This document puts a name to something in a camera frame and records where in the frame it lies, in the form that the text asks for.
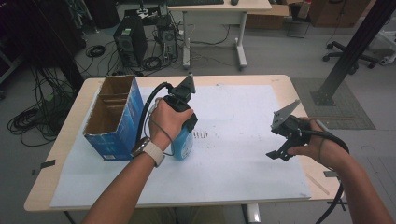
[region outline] white paper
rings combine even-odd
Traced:
[[[140,88],[144,102],[153,88]],[[157,96],[164,96],[161,91]],[[286,141],[271,133],[278,105],[269,85],[197,86],[189,102],[198,118],[184,161],[166,157],[148,179],[138,205],[253,203],[310,197],[296,158],[265,153]],[[91,206],[128,161],[103,161],[81,126],[50,206]]]

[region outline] table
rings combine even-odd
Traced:
[[[264,11],[271,8],[267,0],[241,0],[236,6],[231,5],[230,0],[225,0],[223,5],[168,7],[171,11],[183,12],[184,32],[187,31],[188,23],[239,25],[239,36],[235,42],[240,68],[248,66],[242,45],[248,11]],[[190,39],[186,35],[183,36],[183,66],[187,69],[190,67]]]
[[[138,77],[139,87],[157,86],[167,81],[176,86],[184,77]],[[202,76],[194,77],[195,85],[213,85],[217,83],[229,85],[271,85],[278,100],[279,106],[283,107],[298,98],[290,79],[283,75],[266,76]],[[98,87],[103,83],[102,78],[90,78],[84,82],[79,95],[64,123],[61,132],[55,141],[47,161],[56,160],[55,165],[42,169],[25,202],[27,211],[64,211],[84,210],[89,207],[50,207],[50,202],[56,190],[64,161],[73,146],[80,124],[84,120],[93,96]],[[295,116],[306,116],[304,109],[299,105],[294,111]],[[298,157],[301,160],[306,180],[311,191],[310,200],[330,200],[338,189],[336,178],[327,178],[323,171],[325,168],[306,157]]]

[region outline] floor mat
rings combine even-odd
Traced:
[[[306,114],[310,118],[320,119],[329,129],[374,130],[356,97],[345,82],[338,87],[332,97],[335,105],[315,105],[311,91],[317,91],[324,83],[324,78],[292,78]]]

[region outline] metal pole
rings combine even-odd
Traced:
[[[318,91],[311,92],[316,105],[334,105],[332,97],[347,76],[347,72],[373,41],[396,8],[396,0],[377,0],[346,50]]]

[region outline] office chair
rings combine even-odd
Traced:
[[[346,49],[345,46],[341,45],[340,43],[338,43],[336,41],[333,41],[331,44],[327,45],[327,49],[332,49],[333,47],[340,49],[342,52],[332,52],[332,53],[326,54],[322,58],[323,62],[328,62],[330,60],[330,58],[332,58],[332,57],[341,57],[341,55],[343,55],[344,50]],[[359,59],[369,62],[370,64],[368,65],[368,68],[370,68],[370,69],[374,68],[376,66],[376,64],[378,63],[378,59],[364,55],[364,54],[362,54],[359,57]],[[355,74],[356,70],[358,70],[358,68],[359,68],[358,62],[355,62],[353,64],[353,66],[350,68],[348,73],[350,75],[353,75],[353,74]]]

